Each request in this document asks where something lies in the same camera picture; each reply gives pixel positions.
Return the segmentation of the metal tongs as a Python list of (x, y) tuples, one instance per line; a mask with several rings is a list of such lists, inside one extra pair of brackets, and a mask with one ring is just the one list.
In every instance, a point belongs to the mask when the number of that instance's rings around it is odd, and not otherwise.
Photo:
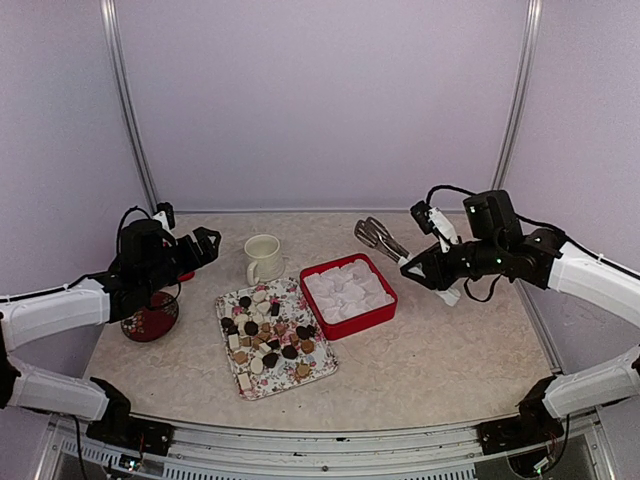
[(398, 265), (404, 265), (412, 259), (412, 254), (395, 240), (379, 220), (372, 216), (356, 222), (354, 235), (362, 244), (382, 253)]

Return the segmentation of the caramel hexagon chocolate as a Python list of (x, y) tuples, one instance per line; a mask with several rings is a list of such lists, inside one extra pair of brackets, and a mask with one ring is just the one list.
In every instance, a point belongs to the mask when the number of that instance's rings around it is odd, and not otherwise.
[(307, 364), (298, 364), (295, 369), (295, 375), (298, 379), (307, 378), (310, 372), (311, 367)]

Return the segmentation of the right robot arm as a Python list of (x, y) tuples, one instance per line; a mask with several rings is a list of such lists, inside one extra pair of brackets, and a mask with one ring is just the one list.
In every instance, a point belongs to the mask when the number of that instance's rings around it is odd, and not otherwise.
[[(455, 303), (456, 282), (486, 276), (521, 281), (580, 300), (632, 326), (639, 324), (639, 274), (572, 239), (561, 228), (518, 214), (505, 190), (466, 191), (464, 212), (472, 237), (460, 239), (429, 198), (410, 213), (435, 243), (407, 260), (401, 274)], [(521, 449), (567, 435), (573, 414), (639, 394), (639, 348), (571, 374), (539, 381), (517, 414), (478, 427), (486, 455)]]

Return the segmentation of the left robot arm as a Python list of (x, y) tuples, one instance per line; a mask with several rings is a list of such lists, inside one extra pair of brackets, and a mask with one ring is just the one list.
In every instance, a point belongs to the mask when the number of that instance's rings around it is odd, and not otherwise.
[(132, 415), (131, 402), (109, 382), (73, 378), (35, 367), (11, 352), (61, 332), (120, 322), (152, 304), (180, 277), (214, 262), (221, 235), (205, 227), (174, 237), (155, 219), (119, 230), (108, 270), (50, 290), (1, 300), (1, 405), (84, 419), (87, 437), (116, 447), (165, 456), (173, 427)]

